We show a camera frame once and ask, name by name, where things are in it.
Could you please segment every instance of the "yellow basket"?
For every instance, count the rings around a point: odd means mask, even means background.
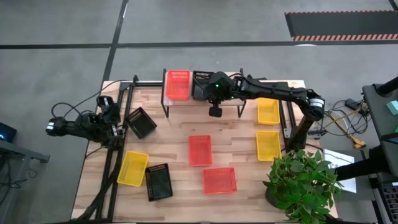
[[[148,155],[139,152],[126,152],[120,169],[118,183],[139,187],[144,178]]]
[[[274,161],[274,158],[282,158],[279,133],[277,131],[258,131],[256,139],[257,158],[259,161]]]
[[[279,100],[259,98],[257,119],[259,124],[279,124]]]

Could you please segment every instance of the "floor mat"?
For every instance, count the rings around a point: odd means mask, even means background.
[[[397,11],[286,12],[298,41],[398,39]]]

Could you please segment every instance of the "red basket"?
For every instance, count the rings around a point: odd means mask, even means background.
[[[205,194],[236,192],[235,170],[233,167],[203,170]]]
[[[212,164],[210,135],[189,136],[189,165],[210,166]]]
[[[189,99],[189,70],[169,70],[167,72],[166,96],[171,100]]]

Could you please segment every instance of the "white paper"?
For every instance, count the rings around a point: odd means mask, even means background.
[[[323,150],[323,158],[324,158],[324,160],[331,162],[331,164],[329,164],[329,168],[332,168],[332,169],[350,164],[348,161],[350,161],[351,163],[355,162],[353,156],[347,156],[347,155],[341,154],[339,152],[334,152],[334,151],[327,150],[327,149]],[[342,180],[342,181],[340,181],[340,183],[344,186],[341,188],[342,190],[356,193],[355,178],[348,179],[348,180]]]

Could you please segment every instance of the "potted plant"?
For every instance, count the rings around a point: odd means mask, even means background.
[[[269,181],[263,181],[267,201],[284,209],[290,222],[324,223],[329,214],[327,207],[333,206],[332,194],[341,192],[335,184],[342,187],[329,164],[319,151],[314,155],[299,150],[283,159],[275,158]]]

